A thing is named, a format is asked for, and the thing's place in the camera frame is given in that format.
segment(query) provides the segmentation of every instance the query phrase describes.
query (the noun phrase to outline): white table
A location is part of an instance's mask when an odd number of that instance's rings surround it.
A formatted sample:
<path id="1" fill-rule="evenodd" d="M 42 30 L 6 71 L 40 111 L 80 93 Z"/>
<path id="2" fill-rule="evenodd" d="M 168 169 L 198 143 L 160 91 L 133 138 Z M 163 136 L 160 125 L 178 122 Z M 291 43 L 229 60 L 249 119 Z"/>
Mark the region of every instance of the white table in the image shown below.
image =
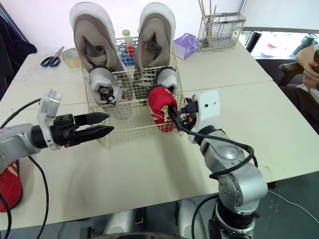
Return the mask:
<path id="1" fill-rule="evenodd" d="M 272 81 L 272 78 L 237 42 L 234 49 L 194 53 L 186 60 L 177 59 L 184 91 Z"/>
<path id="2" fill-rule="evenodd" d="M 206 76 L 202 74 L 203 80 L 208 81 Z M 217 90 L 221 96 L 219 127 L 233 140 L 254 147 L 267 182 L 319 170 L 318 135 L 275 83 L 255 82 Z M 185 96 L 194 93 L 196 91 L 187 91 Z M 58 114 L 87 112 L 87 104 L 77 103 L 62 105 Z M 0 120 L 4 121 L 11 113 L 2 112 Z M 25 110 L 9 125 L 36 124 L 36 114 L 37 109 Z M 48 181 L 47 223 L 218 191 L 216 181 L 208 178 L 210 171 L 198 145 L 191 144 L 186 135 L 180 137 L 170 133 L 119 144 L 109 150 L 92 141 L 58 151 L 44 149 L 34 157 L 43 167 Z M 12 211 L 13 228 L 41 224 L 45 211 L 44 185 L 38 169 L 28 159 L 20 163 L 24 198 Z M 5 228 L 6 214 L 0 214 L 0 229 Z"/>
<path id="3" fill-rule="evenodd" d="M 22 103 L 41 98 L 50 88 L 63 92 L 62 106 L 87 102 L 82 69 L 69 68 L 62 59 L 56 67 L 40 66 L 40 62 L 50 55 L 28 55 L 1 100 L 0 112 L 14 112 Z M 28 109 L 37 107 L 34 104 Z"/>

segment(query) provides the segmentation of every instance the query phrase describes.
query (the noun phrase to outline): chopsticks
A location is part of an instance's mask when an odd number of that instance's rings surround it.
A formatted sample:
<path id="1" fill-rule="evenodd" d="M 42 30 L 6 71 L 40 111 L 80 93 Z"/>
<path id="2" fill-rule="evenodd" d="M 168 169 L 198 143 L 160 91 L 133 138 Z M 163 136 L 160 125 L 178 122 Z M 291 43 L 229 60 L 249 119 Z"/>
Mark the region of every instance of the chopsticks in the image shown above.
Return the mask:
<path id="1" fill-rule="evenodd" d="M 203 17 L 203 21 L 204 21 L 204 26 L 205 26 L 205 30 L 206 30 L 206 36 L 208 38 L 208 44 L 209 47 L 213 47 L 213 39 L 212 39 L 212 24 L 215 18 L 215 13 L 216 13 L 216 5 L 215 5 L 215 9 L 214 9 L 214 13 L 212 15 L 212 8 L 211 8 L 211 0 L 209 0 L 209 25 L 208 22 L 206 20 L 206 14 L 205 14 L 205 8 L 204 8 L 204 3 L 203 0 L 198 0 L 199 3 L 199 8 L 201 11 L 201 15 Z"/>

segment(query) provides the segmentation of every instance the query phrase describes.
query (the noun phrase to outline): white wall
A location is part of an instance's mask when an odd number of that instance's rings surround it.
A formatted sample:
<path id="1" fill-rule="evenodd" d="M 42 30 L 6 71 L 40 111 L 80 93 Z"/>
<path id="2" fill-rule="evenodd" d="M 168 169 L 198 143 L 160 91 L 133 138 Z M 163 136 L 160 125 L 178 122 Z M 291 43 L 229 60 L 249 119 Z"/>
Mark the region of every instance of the white wall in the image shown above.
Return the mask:
<path id="1" fill-rule="evenodd" d="M 168 5 L 175 14 L 176 33 L 198 35 L 201 13 L 197 0 L 154 0 Z M 73 32 L 69 22 L 69 11 L 81 0 L 1 0 L 2 5 L 38 52 L 53 52 L 61 46 L 74 47 Z M 101 5 L 110 15 L 116 37 L 129 29 L 137 36 L 140 13 L 151 0 L 92 0 Z M 241 0 L 213 0 L 217 12 L 238 11 Z M 206 14 L 209 0 L 204 0 Z"/>

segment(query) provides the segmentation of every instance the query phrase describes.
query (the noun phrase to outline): robotic arm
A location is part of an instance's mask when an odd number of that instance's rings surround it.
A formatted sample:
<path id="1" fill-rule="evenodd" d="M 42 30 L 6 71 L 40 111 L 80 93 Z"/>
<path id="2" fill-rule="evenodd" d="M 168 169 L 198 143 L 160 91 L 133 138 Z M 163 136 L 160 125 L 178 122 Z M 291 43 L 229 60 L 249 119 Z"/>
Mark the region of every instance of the robotic arm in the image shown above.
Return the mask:
<path id="1" fill-rule="evenodd" d="M 188 105 L 181 109 L 181 114 L 173 106 L 169 107 L 168 113 L 177 127 L 190 131 L 188 138 L 200 146 L 208 169 L 218 175 L 218 172 L 245 160 L 243 149 L 234 144 L 190 134 L 195 132 L 230 140 L 223 130 L 215 128 L 220 115 L 218 91 L 199 93 L 187 101 Z M 219 183 L 219 200 L 209 221 L 211 238 L 252 238 L 254 213 L 259 199 L 267 194 L 263 175 L 248 162 L 234 171 L 212 178 Z"/>
<path id="2" fill-rule="evenodd" d="M 39 153 L 43 148 L 57 150 L 61 146 L 71 147 L 102 138 L 114 129 L 112 126 L 96 125 L 77 130 L 86 124 L 100 123 L 109 116 L 89 113 L 56 117 L 61 98 L 62 94 L 53 90 L 44 94 L 38 110 L 39 125 L 25 123 L 0 129 L 0 172 L 15 160 Z"/>

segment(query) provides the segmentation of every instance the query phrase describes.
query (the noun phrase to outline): shoe sole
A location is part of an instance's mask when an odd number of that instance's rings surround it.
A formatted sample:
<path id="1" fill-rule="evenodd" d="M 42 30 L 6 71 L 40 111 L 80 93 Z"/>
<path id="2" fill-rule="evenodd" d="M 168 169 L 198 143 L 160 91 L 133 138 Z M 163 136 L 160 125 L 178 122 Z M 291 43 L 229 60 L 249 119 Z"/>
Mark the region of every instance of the shoe sole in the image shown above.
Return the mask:
<path id="1" fill-rule="evenodd" d="M 175 16 L 172 10 L 163 3 L 153 2 L 153 3 L 147 4 L 143 8 L 141 16 L 140 16 L 140 29 L 142 28 L 142 25 L 145 19 L 150 14 L 154 14 L 154 13 L 161 14 L 168 20 L 170 24 L 170 29 L 171 29 L 171 43 L 172 43 L 175 37 L 175 29 L 176 29 Z"/>

